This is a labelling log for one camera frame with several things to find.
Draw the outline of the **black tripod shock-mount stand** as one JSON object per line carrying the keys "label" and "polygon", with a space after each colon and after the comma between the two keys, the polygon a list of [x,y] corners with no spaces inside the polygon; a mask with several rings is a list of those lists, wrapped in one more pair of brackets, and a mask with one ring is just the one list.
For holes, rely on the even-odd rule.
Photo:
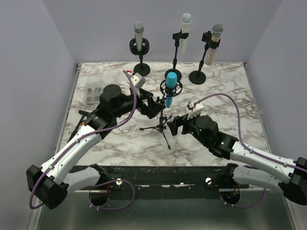
{"label": "black tripod shock-mount stand", "polygon": [[[157,97],[157,102],[161,102],[161,101],[164,101],[165,103],[165,100],[166,100],[166,92],[165,92],[165,88],[166,88],[166,85],[165,85],[165,80],[163,80],[161,83],[160,83],[160,92],[162,93],[162,98],[160,97]],[[177,86],[176,86],[176,89],[174,90],[173,92],[173,97],[176,97],[178,95],[181,94],[182,92],[182,89],[183,89],[183,86],[182,86],[182,83],[181,82],[177,82]],[[164,116],[164,110],[160,112],[160,116],[159,116],[159,123],[156,125],[156,126],[149,126],[149,127],[141,127],[139,128],[140,131],[144,131],[144,130],[148,130],[148,129],[154,129],[154,130],[157,130],[159,131],[162,136],[164,137],[165,141],[166,141],[166,144],[167,144],[167,147],[168,149],[170,150],[171,147],[167,141],[167,138],[165,136],[165,133],[164,133],[164,130],[166,129],[166,123],[167,121],[172,117],[171,115],[169,117],[167,116]]]}

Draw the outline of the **blue microphone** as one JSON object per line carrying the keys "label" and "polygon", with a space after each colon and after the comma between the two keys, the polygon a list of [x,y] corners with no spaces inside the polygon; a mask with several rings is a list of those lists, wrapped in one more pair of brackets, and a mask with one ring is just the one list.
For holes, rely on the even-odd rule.
{"label": "blue microphone", "polygon": [[165,81],[165,92],[166,92],[166,100],[165,105],[167,108],[170,108],[173,99],[173,92],[177,86],[177,74],[175,72],[169,72]]}

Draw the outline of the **black round-base holder stand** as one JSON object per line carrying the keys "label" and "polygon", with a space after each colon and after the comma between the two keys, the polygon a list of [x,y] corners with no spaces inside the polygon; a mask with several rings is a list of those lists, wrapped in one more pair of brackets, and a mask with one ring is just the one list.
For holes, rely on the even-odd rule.
{"label": "black round-base holder stand", "polygon": [[209,49],[209,43],[211,42],[211,36],[212,36],[212,32],[211,31],[207,31],[205,33],[203,33],[202,35],[202,41],[205,42],[205,46],[204,46],[204,52],[201,58],[201,61],[199,63],[199,68],[198,70],[192,71],[189,75],[189,81],[193,84],[196,85],[201,85],[203,83],[205,83],[206,81],[206,75],[205,73],[202,72],[202,67],[205,63],[205,57],[207,55],[207,51]]}

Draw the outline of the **glitter microphone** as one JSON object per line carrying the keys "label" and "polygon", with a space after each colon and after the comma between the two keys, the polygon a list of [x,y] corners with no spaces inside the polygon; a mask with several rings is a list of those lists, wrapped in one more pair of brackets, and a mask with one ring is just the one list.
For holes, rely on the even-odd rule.
{"label": "glitter microphone", "polygon": [[215,24],[212,28],[211,42],[209,43],[209,49],[207,51],[207,57],[205,59],[205,64],[208,66],[212,65],[213,63],[223,30],[224,28],[221,23]]}

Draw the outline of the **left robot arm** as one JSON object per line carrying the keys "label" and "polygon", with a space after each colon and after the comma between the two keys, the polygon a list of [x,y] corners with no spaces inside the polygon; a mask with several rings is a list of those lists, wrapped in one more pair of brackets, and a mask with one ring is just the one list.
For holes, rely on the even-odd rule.
{"label": "left robot arm", "polygon": [[88,150],[120,126],[117,123],[119,117],[129,114],[122,122],[125,124],[135,111],[152,119],[165,109],[163,99],[153,99],[153,96],[144,89],[131,89],[130,95],[125,95],[116,84],[106,86],[99,96],[97,108],[88,115],[85,124],[64,148],[41,166],[31,165],[26,170],[30,197],[36,196],[43,205],[55,209],[70,191],[88,186],[102,189],[106,185],[106,177],[96,168],[88,167],[78,172],[75,183],[69,182],[67,175]]}

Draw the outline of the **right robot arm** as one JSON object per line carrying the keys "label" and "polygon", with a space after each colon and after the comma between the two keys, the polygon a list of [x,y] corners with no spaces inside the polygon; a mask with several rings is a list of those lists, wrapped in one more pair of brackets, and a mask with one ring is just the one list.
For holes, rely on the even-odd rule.
{"label": "right robot arm", "polygon": [[283,193],[288,200],[305,206],[307,204],[307,160],[284,158],[255,149],[238,138],[219,131],[218,124],[207,115],[189,118],[176,116],[167,123],[171,134],[191,134],[199,143],[218,158],[248,164],[251,168],[236,166],[221,175],[223,186],[248,184],[269,188]]}

